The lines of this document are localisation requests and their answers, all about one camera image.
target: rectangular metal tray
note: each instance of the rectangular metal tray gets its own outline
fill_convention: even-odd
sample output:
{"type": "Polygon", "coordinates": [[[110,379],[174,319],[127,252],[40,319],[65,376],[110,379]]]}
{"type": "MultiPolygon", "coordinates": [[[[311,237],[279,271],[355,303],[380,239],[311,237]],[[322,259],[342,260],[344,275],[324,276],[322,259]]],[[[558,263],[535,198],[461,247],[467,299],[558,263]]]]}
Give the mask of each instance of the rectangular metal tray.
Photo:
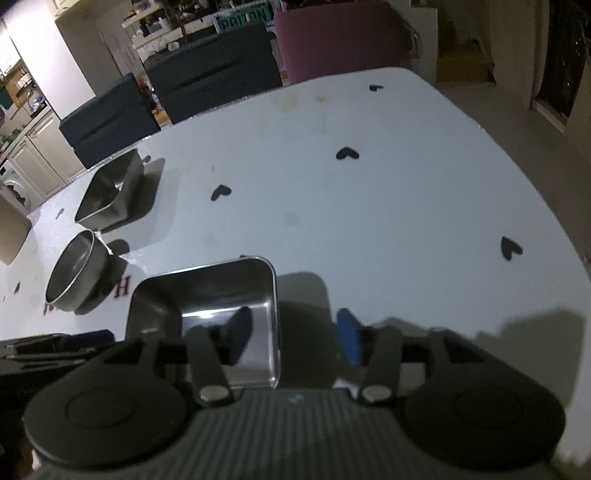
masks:
{"type": "Polygon", "coordinates": [[[107,163],[90,181],[74,221],[101,231],[127,220],[132,196],[143,175],[144,163],[136,149],[107,163]]]}
{"type": "Polygon", "coordinates": [[[185,335],[195,325],[223,325],[241,307],[252,336],[238,363],[224,366],[231,387],[276,387],[280,375],[277,286],[272,265],[241,257],[150,277],[135,289],[125,338],[158,331],[185,335]]]}

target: washing machine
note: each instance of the washing machine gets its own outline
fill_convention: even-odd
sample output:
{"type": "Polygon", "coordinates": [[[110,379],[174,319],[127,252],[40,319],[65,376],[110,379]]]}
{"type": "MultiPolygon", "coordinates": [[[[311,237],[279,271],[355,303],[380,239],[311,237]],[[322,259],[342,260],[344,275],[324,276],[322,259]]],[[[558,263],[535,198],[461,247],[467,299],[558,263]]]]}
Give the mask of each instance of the washing machine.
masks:
{"type": "Polygon", "coordinates": [[[38,208],[44,201],[37,190],[31,187],[14,169],[10,160],[6,160],[0,166],[0,181],[29,212],[38,208]]]}

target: pink chair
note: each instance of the pink chair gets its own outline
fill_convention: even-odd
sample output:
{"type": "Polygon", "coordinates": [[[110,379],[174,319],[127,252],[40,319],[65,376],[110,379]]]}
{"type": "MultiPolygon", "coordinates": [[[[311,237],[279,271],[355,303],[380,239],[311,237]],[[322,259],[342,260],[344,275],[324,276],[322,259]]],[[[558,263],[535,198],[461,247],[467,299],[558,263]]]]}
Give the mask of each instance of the pink chair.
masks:
{"type": "Polygon", "coordinates": [[[351,2],[275,13],[291,83],[325,75],[407,66],[413,34],[388,3],[351,2]]]}

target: round metal bowl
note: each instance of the round metal bowl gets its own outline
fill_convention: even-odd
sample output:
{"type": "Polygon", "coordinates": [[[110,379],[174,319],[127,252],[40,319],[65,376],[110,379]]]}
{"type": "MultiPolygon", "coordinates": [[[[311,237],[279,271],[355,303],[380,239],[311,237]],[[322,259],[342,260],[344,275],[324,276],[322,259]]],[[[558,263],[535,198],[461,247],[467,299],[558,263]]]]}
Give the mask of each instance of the round metal bowl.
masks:
{"type": "Polygon", "coordinates": [[[47,284],[45,301],[73,312],[90,296],[105,270],[109,252],[94,232],[76,235],[62,252],[47,284]]]}

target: sign with text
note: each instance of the sign with text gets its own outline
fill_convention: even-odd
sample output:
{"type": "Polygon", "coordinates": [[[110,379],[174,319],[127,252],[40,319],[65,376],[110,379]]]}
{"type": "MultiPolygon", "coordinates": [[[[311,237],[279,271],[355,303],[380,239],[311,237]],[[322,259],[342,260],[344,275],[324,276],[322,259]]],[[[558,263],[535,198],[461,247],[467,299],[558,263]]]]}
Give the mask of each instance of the sign with text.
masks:
{"type": "Polygon", "coordinates": [[[240,27],[248,22],[273,22],[273,7],[267,0],[260,0],[239,8],[225,10],[215,14],[213,22],[218,32],[224,32],[240,27]]]}

